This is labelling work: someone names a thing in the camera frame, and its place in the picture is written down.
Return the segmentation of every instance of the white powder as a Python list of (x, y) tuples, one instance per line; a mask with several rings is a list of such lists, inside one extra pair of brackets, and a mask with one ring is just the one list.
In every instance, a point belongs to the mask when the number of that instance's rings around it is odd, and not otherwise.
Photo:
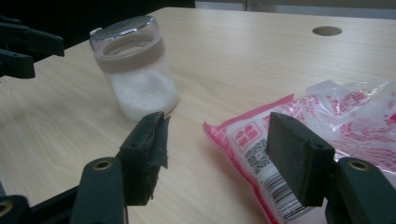
[(155, 70), (106, 75), (124, 114), (141, 120), (147, 114), (169, 113), (177, 103), (174, 82)]

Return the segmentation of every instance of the barcode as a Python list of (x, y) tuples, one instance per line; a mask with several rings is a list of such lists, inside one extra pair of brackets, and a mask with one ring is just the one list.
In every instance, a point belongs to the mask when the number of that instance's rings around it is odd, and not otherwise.
[(271, 195), (277, 212), (285, 221), (300, 217), (312, 209), (312, 207), (302, 206), (298, 202), (280, 173), (271, 175), (264, 182), (264, 186)]
[(245, 158), (249, 163), (253, 173), (257, 175), (262, 168), (270, 164), (270, 158), (265, 153), (265, 146), (267, 141), (263, 138), (260, 142), (256, 143), (252, 148), (250, 148), (245, 154)]

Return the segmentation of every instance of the wooden table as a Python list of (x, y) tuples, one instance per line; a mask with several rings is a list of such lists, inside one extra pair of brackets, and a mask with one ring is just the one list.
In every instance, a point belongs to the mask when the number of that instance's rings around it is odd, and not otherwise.
[[(131, 223), (265, 223), (248, 183), (204, 135), (257, 106), (327, 79), (396, 82), (396, 21), (164, 8), (179, 101), (169, 169)], [(343, 33), (321, 36), (319, 26)], [(36, 78), (0, 78), (0, 180), (40, 203), (78, 184), (84, 165), (115, 156), (135, 126), (120, 111), (88, 42), (35, 64)]]

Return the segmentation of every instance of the clear plastic wrapper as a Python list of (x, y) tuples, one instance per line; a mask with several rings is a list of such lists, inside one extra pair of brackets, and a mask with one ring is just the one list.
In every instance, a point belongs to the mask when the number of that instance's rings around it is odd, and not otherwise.
[(297, 118), (335, 147), (334, 159), (376, 165), (396, 188), (396, 91), (388, 81), (325, 81), (204, 132), (250, 184), (269, 223), (326, 223), (324, 208), (301, 206), (264, 149), (272, 111)]

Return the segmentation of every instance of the plastic bag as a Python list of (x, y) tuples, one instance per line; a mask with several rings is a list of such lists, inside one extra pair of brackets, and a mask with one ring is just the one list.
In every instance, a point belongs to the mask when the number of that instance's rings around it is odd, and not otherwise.
[(272, 111), (297, 118), (336, 149), (376, 165), (396, 188), (396, 91), (387, 81), (325, 81), (204, 132), (250, 184), (269, 223), (326, 223), (322, 207), (303, 207), (264, 149)]

